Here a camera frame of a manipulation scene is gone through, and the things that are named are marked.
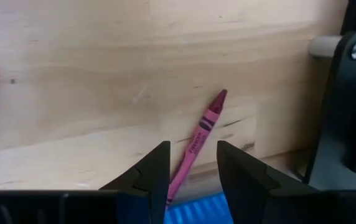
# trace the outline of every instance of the wooden table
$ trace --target wooden table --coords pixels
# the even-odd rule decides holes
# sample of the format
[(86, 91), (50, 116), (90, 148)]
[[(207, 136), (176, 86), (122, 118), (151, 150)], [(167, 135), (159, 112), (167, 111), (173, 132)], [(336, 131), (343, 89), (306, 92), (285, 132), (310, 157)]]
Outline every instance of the wooden table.
[(162, 140), (174, 169), (222, 88), (194, 170), (219, 139), (258, 158), (307, 148), (329, 67), (307, 46), (346, 4), (0, 0), (0, 189), (97, 189)]

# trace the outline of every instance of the wooden surface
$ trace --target wooden surface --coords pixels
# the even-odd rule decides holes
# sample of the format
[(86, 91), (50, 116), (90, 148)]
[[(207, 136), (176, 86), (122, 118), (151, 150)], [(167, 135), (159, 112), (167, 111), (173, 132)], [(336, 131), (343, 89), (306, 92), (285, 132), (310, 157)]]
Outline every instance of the wooden surface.
[(0, 189), (97, 189), (162, 140), (172, 169), (210, 100), (216, 142), (270, 157), (313, 142), (342, 0), (0, 0)]

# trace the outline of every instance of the blue ribbed surface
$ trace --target blue ribbed surface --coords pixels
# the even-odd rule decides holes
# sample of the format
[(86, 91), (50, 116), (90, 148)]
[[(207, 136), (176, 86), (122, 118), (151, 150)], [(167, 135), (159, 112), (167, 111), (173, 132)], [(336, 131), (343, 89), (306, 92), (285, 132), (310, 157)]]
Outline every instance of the blue ribbed surface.
[(164, 224), (233, 223), (223, 193), (200, 198), (168, 209)]

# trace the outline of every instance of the crayon tip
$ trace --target crayon tip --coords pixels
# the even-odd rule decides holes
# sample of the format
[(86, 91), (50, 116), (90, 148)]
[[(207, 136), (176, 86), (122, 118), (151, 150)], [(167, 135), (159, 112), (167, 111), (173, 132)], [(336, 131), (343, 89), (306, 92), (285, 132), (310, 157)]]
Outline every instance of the crayon tip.
[(227, 97), (227, 93), (228, 90), (222, 90), (220, 94), (218, 94), (218, 96), (213, 100), (208, 109), (216, 114), (220, 114), (223, 108), (223, 102), (225, 101), (225, 97)]

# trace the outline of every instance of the pink crayon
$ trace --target pink crayon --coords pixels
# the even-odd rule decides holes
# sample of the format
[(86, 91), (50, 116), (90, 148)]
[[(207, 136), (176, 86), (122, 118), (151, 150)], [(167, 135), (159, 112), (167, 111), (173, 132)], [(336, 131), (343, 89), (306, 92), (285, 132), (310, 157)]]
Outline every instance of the pink crayon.
[(172, 199), (174, 199), (179, 187), (184, 182), (193, 162), (196, 160), (196, 157), (213, 129), (214, 124), (217, 122), (221, 114), (226, 95), (227, 90), (222, 90), (208, 107), (207, 111), (200, 120), (199, 125), (196, 127), (189, 145), (185, 148), (184, 159), (179, 166), (179, 170), (168, 188), (166, 209), (168, 209), (168, 206), (171, 204)]

